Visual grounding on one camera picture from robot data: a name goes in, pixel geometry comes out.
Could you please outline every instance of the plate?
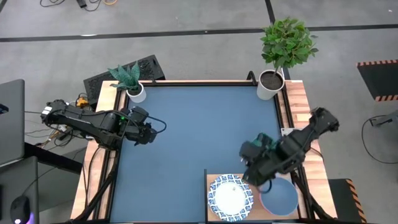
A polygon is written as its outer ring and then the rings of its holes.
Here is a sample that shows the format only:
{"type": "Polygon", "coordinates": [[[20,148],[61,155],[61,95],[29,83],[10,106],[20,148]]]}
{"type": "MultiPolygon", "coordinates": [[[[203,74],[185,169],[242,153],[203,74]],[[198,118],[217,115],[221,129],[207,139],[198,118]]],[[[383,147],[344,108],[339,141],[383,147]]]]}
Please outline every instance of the plate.
{"type": "Polygon", "coordinates": [[[244,220],[253,206],[253,193],[248,184],[237,175],[224,174],[217,177],[208,192],[211,210],[223,221],[244,220]]]}

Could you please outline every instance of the plant pot soil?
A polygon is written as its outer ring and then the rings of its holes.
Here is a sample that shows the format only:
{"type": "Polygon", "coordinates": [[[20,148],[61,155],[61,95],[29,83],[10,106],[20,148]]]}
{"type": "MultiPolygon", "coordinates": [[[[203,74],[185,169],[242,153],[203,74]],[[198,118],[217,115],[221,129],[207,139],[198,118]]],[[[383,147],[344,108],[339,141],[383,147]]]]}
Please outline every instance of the plant pot soil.
{"type": "Polygon", "coordinates": [[[284,83],[278,74],[274,75],[274,72],[263,73],[260,82],[269,90],[278,90],[284,83]]]}
{"type": "Polygon", "coordinates": [[[132,96],[137,96],[138,94],[140,94],[142,91],[142,86],[138,85],[138,89],[137,90],[128,90],[129,94],[132,96]]]}

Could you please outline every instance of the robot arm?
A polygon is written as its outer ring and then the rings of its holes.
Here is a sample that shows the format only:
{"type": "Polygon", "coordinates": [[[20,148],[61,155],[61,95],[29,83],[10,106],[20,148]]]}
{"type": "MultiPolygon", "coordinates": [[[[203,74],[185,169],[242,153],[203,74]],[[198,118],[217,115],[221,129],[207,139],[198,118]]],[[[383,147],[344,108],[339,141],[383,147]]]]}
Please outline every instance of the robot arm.
{"type": "Polygon", "coordinates": [[[123,137],[136,144],[153,142],[157,131],[150,123],[144,121],[148,112],[140,107],[131,111],[99,111],[92,112],[66,104],[63,100],[47,103],[40,117],[42,121],[51,124],[65,124],[73,130],[80,131],[82,136],[92,136],[99,146],[117,150],[123,137]]]}
{"type": "Polygon", "coordinates": [[[294,130],[274,142],[265,134],[259,134],[254,142],[243,143],[239,155],[246,161],[248,169],[243,179],[260,186],[274,179],[276,172],[287,174],[298,167],[310,150],[313,140],[327,131],[337,131],[338,120],[326,109],[311,112],[310,124],[301,131],[294,130]]]}

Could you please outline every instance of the blue bowl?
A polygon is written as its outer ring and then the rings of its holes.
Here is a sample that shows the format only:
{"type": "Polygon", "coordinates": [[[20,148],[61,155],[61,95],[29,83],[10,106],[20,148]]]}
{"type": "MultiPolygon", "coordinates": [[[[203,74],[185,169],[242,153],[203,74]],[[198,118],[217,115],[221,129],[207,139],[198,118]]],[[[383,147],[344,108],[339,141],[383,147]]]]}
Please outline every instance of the blue bowl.
{"type": "MultiPolygon", "coordinates": [[[[269,188],[269,181],[260,186],[262,191],[269,188]]],[[[286,179],[276,177],[272,180],[272,188],[266,194],[260,194],[262,206],[273,215],[287,216],[294,212],[299,204],[294,185],[286,179]]]]}

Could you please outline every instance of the black mat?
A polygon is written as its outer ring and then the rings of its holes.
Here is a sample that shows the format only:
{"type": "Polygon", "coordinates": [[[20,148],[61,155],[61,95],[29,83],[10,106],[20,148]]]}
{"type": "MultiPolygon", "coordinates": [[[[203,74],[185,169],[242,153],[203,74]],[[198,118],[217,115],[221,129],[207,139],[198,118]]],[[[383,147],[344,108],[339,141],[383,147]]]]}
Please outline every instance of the black mat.
{"type": "Polygon", "coordinates": [[[376,101],[398,100],[398,61],[358,63],[358,70],[376,101]]]}
{"type": "Polygon", "coordinates": [[[344,222],[366,223],[366,217],[352,180],[329,179],[329,186],[338,219],[344,222]]]}
{"type": "MultiPolygon", "coordinates": [[[[132,67],[136,61],[133,61],[127,65],[123,65],[124,68],[127,66],[132,67]]],[[[138,60],[139,69],[141,71],[140,80],[165,80],[164,73],[160,67],[156,56],[151,55],[138,60]]],[[[98,97],[100,97],[100,91],[103,81],[115,80],[109,72],[104,72],[91,78],[83,80],[88,95],[88,102],[93,109],[96,108],[98,97]]]]}

